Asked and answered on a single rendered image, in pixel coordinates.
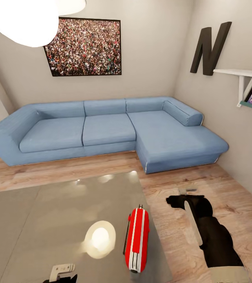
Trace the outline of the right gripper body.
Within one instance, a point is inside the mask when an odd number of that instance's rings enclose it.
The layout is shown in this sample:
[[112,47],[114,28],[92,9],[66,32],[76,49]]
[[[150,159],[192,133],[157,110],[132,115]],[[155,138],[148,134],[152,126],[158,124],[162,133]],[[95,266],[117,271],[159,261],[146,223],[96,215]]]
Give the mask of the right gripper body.
[[173,196],[173,195],[170,195],[170,203],[171,203],[171,206],[173,208],[176,208],[176,207],[181,207],[184,209],[185,211],[185,208],[183,207],[182,205],[182,199],[185,197],[185,195],[179,195],[179,196]]

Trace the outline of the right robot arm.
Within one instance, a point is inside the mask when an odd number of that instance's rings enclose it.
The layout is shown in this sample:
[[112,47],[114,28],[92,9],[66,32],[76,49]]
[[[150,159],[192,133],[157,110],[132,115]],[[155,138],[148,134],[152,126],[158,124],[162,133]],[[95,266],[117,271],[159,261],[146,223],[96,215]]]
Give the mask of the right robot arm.
[[179,196],[170,195],[167,204],[186,211],[199,248],[203,250],[212,283],[252,283],[244,264],[232,248],[232,236],[224,225],[213,217],[212,205],[194,184],[178,185]]

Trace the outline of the radio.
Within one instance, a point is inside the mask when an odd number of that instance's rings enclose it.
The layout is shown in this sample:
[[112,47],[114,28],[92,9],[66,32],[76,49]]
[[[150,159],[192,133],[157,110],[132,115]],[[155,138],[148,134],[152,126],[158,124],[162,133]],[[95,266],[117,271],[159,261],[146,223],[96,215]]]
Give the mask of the radio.
[[128,221],[123,255],[129,270],[132,273],[140,273],[145,269],[147,261],[149,216],[139,204],[139,207],[129,214]]

